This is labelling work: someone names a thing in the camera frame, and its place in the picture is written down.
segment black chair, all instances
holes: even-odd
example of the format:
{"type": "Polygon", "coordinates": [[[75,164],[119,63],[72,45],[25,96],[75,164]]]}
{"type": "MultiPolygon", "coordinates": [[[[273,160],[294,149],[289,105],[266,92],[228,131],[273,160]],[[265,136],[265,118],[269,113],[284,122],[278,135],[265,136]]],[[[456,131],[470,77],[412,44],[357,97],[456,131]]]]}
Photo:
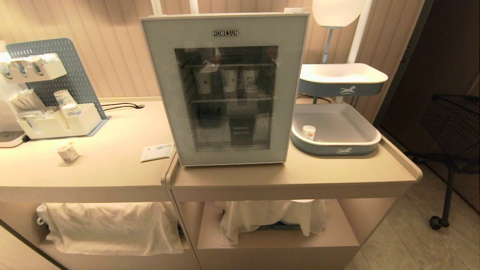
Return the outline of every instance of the black chair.
{"type": "Polygon", "coordinates": [[[434,230],[448,227],[455,173],[479,174],[479,98],[433,95],[421,120],[422,126],[444,151],[441,154],[405,152],[415,163],[425,160],[445,164],[448,169],[442,217],[430,218],[434,230]]]}

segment white towel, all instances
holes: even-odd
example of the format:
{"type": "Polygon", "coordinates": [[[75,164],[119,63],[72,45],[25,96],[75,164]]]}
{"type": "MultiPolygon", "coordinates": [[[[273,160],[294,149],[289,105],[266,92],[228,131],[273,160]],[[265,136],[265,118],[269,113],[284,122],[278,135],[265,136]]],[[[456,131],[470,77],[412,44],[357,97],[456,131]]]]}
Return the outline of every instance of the white towel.
{"type": "Polygon", "coordinates": [[[63,253],[148,256],[183,253],[170,202],[45,203],[47,240],[63,253]]]}
{"type": "Polygon", "coordinates": [[[299,224],[303,235],[321,235],[325,227],[324,200],[227,201],[216,202],[225,213],[220,223],[221,244],[236,245],[239,233],[281,221],[299,224]]]}

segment chair wheel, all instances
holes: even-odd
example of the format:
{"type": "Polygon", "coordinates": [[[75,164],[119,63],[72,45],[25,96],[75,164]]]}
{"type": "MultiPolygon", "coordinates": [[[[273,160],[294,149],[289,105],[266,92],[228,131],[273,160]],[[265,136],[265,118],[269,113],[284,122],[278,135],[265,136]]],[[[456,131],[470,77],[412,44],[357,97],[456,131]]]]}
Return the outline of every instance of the chair wheel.
{"type": "Polygon", "coordinates": [[[441,229],[441,225],[440,225],[440,218],[437,217],[437,216],[433,216],[430,218],[430,227],[434,230],[439,230],[441,229]]]}
{"type": "Polygon", "coordinates": [[[417,158],[417,157],[414,157],[412,160],[415,164],[424,164],[425,163],[424,159],[417,158]]]}
{"type": "Polygon", "coordinates": [[[450,223],[448,223],[448,221],[444,222],[440,217],[433,216],[430,218],[430,227],[434,230],[439,230],[442,227],[446,228],[448,226],[450,226],[450,223]]]}

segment white pipe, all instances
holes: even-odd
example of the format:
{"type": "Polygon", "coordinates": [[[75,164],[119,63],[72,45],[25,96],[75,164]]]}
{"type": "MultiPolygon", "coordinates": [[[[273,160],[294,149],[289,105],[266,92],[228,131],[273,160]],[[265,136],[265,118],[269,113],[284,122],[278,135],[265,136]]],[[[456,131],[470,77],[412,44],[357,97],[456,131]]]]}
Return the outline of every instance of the white pipe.
{"type": "Polygon", "coordinates": [[[151,0],[152,8],[153,8],[153,15],[163,15],[162,12],[162,5],[160,4],[160,0],[151,0]]]}
{"type": "Polygon", "coordinates": [[[368,14],[370,13],[370,8],[372,7],[372,0],[366,0],[363,10],[360,13],[359,23],[357,25],[357,30],[355,30],[355,36],[353,37],[352,47],[350,48],[350,53],[348,54],[347,63],[355,63],[357,59],[357,53],[359,52],[361,38],[363,37],[363,31],[368,21],[368,14]]]}
{"type": "Polygon", "coordinates": [[[198,0],[190,0],[190,13],[200,14],[200,12],[198,11],[198,0]]]}

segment mini fridge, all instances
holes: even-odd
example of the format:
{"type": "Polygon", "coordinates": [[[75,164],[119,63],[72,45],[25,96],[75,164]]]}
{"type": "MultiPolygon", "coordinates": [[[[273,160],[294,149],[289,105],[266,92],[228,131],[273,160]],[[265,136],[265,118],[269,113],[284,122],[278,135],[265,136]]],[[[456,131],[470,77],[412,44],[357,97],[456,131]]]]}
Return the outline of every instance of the mini fridge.
{"type": "Polygon", "coordinates": [[[184,166],[285,162],[309,15],[142,18],[184,166]]]}

